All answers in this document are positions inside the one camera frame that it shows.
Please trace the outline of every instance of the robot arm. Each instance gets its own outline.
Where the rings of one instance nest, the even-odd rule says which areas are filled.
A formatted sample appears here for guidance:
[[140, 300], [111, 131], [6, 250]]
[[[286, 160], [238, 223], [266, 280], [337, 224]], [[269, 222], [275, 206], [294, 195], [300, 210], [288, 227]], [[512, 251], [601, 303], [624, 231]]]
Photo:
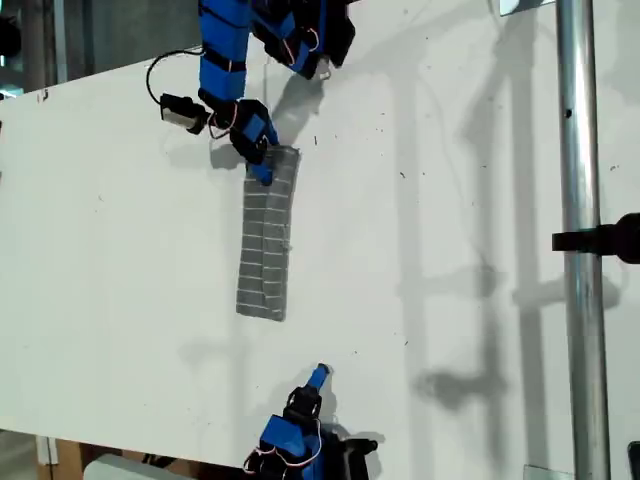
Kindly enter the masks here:
[[246, 57], [252, 10], [249, 1], [200, 0], [203, 55], [198, 96], [213, 110], [210, 122], [229, 131], [231, 143], [265, 185], [272, 171], [264, 165], [268, 144], [278, 137], [267, 108], [258, 100], [241, 100], [247, 76]]
[[271, 184], [273, 166], [265, 154], [269, 145], [279, 143], [278, 136], [267, 108], [258, 100], [242, 98], [249, 34], [264, 43], [267, 54], [311, 79], [322, 58], [342, 65], [355, 36], [347, 14], [351, 1], [199, 0], [203, 43], [198, 96], [212, 113], [188, 97], [164, 94], [158, 101], [153, 96], [149, 74], [155, 64], [176, 53], [194, 55], [176, 51], [158, 57], [147, 72], [147, 88], [160, 104], [163, 120], [196, 135], [212, 125], [224, 131], [220, 136], [229, 133], [251, 173], [264, 185]]
[[322, 428], [320, 389], [329, 368], [319, 364], [304, 387], [287, 400], [282, 416], [272, 415], [260, 445], [244, 470], [256, 480], [369, 480], [365, 456], [378, 448], [374, 440], [341, 440]]

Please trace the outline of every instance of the black clamp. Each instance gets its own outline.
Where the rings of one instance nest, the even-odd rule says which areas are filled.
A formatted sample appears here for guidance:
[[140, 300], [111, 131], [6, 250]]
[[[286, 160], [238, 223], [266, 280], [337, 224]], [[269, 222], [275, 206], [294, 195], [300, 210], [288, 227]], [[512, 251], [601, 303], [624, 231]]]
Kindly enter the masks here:
[[629, 213], [615, 225], [555, 233], [553, 251], [617, 255], [625, 263], [640, 264], [640, 213]]
[[297, 425], [315, 429], [321, 407], [322, 397], [318, 389], [305, 385], [297, 387], [289, 394], [282, 416]]

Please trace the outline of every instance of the metal pole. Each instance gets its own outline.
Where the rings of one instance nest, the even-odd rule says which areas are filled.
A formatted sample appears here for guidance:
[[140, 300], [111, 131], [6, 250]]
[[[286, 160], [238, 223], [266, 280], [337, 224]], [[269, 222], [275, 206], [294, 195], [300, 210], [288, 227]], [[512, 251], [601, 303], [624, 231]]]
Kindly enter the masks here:
[[[592, 0], [557, 0], [564, 231], [600, 224]], [[577, 480], [610, 480], [602, 265], [565, 254]]]

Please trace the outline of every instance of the white table surface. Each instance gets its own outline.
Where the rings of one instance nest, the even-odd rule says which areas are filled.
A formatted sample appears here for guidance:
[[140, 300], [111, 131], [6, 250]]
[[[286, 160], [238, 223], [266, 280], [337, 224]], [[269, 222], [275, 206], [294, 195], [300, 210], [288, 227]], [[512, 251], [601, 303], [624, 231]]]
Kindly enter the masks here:
[[[640, 202], [640, 7], [596, 3], [615, 221]], [[322, 418], [384, 440], [376, 478], [572, 471], [554, 8], [352, 15], [323, 92], [283, 96], [290, 74], [251, 45], [247, 96], [302, 152], [281, 324], [235, 314], [244, 167], [161, 122], [150, 62], [0, 103], [0, 428], [240, 465], [321, 361]], [[195, 96], [197, 59], [153, 87]], [[640, 270], [604, 271], [618, 479], [640, 439]]]

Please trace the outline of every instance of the black cable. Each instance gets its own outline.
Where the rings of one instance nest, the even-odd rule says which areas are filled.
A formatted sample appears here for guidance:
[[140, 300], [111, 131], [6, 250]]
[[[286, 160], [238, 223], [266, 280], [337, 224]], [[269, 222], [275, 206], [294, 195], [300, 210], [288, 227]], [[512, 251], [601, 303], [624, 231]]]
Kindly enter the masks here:
[[149, 96], [158, 105], [160, 105], [160, 101], [156, 98], [156, 96], [151, 91], [151, 71], [155, 68], [155, 66], [161, 60], [164, 60], [165, 58], [173, 57], [174, 55], [183, 55], [183, 54], [184, 55], [192, 55], [194, 57], [200, 57], [200, 56], [204, 55], [204, 47], [202, 47], [202, 49], [199, 52], [198, 51], [194, 52], [194, 51], [191, 51], [191, 50], [172, 50], [170, 52], [163, 53], [159, 57], [156, 57], [156, 59], [153, 61], [153, 63], [151, 63], [151, 66], [147, 70], [147, 91], [149, 92]]
[[47, 452], [49, 457], [49, 480], [53, 480], [53, 462], [51, 461], [51, 445], [49, 444], [49, 437], [46, 437], [47, 440]]

